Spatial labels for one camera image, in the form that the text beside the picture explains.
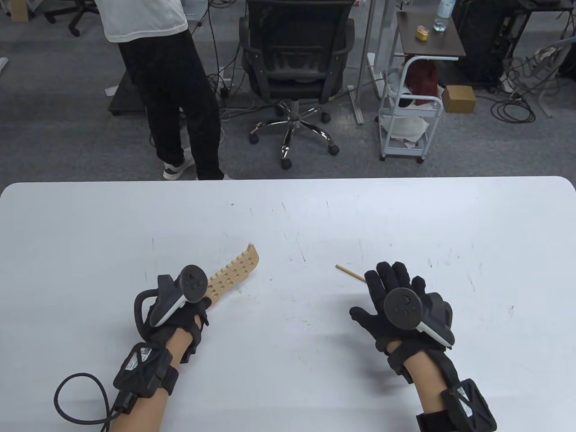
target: water bottle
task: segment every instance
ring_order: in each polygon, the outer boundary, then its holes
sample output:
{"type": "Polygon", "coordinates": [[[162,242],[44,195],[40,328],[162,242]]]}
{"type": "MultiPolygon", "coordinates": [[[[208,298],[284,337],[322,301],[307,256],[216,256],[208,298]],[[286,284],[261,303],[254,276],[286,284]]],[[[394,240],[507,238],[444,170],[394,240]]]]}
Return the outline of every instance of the water bottle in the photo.
{"type": "Polygon", "coordinates": [[[446,31],[455,4],[456,0],[441,0],[436,19],[434,20],[434,30],[437,32],[446,31]]]}

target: black pants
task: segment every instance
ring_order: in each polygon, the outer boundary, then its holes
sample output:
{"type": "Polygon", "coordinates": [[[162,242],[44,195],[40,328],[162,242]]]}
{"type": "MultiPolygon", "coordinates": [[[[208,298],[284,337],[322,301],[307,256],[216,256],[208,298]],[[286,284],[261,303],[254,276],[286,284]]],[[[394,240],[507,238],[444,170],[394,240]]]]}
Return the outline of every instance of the black pants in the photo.
{"type": "Polygon", "coordinates": [[[184,160],[180,108],[201,180],[220,180],[218,101],[188,30],[173,36],[144,37],[118,44],[126,70],[140,91],[158,158],[171,165],[184,160]]]}

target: person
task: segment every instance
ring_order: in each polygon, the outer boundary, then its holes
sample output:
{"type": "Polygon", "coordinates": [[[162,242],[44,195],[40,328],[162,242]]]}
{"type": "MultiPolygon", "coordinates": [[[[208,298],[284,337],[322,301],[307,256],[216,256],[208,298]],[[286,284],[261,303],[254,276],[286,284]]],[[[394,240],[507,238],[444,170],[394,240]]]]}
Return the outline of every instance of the person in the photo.
{"type": "MultiPolygon", "coordinates": [[[[417,276],[410,282],[404,264],[395,263],[390,266],[386,262],[378,264],[377,271],[367,272],[365,279],[377,315],[370,315],[362,308],[353,307],[350,309],[350,316],[376,341],[385,341],[387,355],[401,349],[403,343],[414,345],[415,341],[434,350],[443,351],[428,335],[423,335],[417,330],[406,331],[394,327],[384,314],[384,298],[395,288],[409,287],[419,296],[425,297],[424,279],[417,276]]],[[[190,351],[190,347],[193,347],[193,353],[196,351],[199,340],[194,341],[189,330],[192,330],[200,339],[203,324],[207,323],[205,311],[208,306],[209,304],[202,304],[202,301],[198,306],[186,303],[165,324],[152,329],[156,333],[151,336],[151,339],[156,342],[165,342],[166,348],[173,355],[171,365],[175,369],[180,366],[182,357],[190,351]]],[[[450,314],[448,327],[450,327],[451,320],[450,314]]],[[[416,386],[424,411],[422,414],[425,417],[424,422],[427,419],[429,425],[432,426],[429,430],[455,431],[456,429],[447,418],[446,405],[441,397],[441,393],[449,386],[428,352],[429,350],[416,350],[404,361],[404,367],[416,386]],[[434,429],[434,426],[443,427],[443,429],[434,429]]],[[[164,388],[158,388],[150,398],[139,398],[130,414],[122,414],[115,420],[112,424],[112,432],[158,432],[167,402],[168,392],[164,388]]]]}
{"type": "Polygon", "coordinates": [[[219,106],[180,0],[96,0],[106,38],[117,43],[144,105],[163,177],[176,180],[196,162],[199,180],[220,170],[219,106]],[[180,142],[180,108],[190,147],[180,142]]]}

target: hand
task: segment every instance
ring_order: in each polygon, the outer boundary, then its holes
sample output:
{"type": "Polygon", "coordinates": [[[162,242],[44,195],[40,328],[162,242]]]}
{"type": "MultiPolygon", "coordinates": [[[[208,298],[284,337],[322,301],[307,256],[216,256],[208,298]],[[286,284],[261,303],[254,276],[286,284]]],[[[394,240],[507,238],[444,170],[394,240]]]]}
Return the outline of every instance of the hand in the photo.
{"type": "MultiPolygon", "coordinates": [[[[424,279],[416,276],[412,282],[410,282],[410,276],[403,263],[394,263],[391,267],[387,262],[379,263],[376,266],[376,271],[370,270],[366,272],[364,277],[377,314],[371,315],[364,309],[355,306],[350,309],[350,317],[372,335],[376,341],[376,348],[379,351],[388,355],[388,344],[392,341],[406,339],[419,339],[427,346],[445,349],[431,337],[417,330],[402,330],[395,327],[384,313],[384,299],[386,299],[386,295],[399,287],[411,289],[420,297],[423,303],[428,304],[430,301],[428,298],[429,295],[425,293],[426,282],[424,279]]],[[[448,327],[450,327],[452,320],[451,310],[449,316],[450,322],[447,323],[448,327]]],[[[397,344],[392,344],[391,347],[396,348],[397,344]]]]}
{"type": "Polygon", "coordinates": [[[207,297],[202,298],[197,303],[186,302],[184,306],[176,309],[165,323],[158,327],[153,327],[150,325],[150,314],[156,305],[156,303],[154,303],[154,305],[152,305],[148,310],[148,315],[144,322],[145,339],[148,342],[156,342],[166,345],[177,329],[181,328],[185,330],[192,335],[192,343],[183,354],[181,363],[188,363],[190,355],[196,353],[196,347],[202,340],[202,330],[204,329],[204,325],[209,324],[206,309],[210,307],[211,303],[211,300],[207,297]]]}

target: red object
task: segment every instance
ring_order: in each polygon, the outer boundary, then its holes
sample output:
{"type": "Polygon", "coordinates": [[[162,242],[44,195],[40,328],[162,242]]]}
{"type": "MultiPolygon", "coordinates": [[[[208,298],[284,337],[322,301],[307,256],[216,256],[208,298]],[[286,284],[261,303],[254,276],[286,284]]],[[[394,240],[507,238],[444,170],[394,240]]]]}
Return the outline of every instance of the red object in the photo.
{"type": "MultiPolygon", "coordinates": [[[[406,86],[412,94],[438,97],[438,68],[430,60],[417,60],[410,65],[406,74],[406,86]]],[[[416,105],[427,104],[428,101],[417,100],[416,105]]]]}

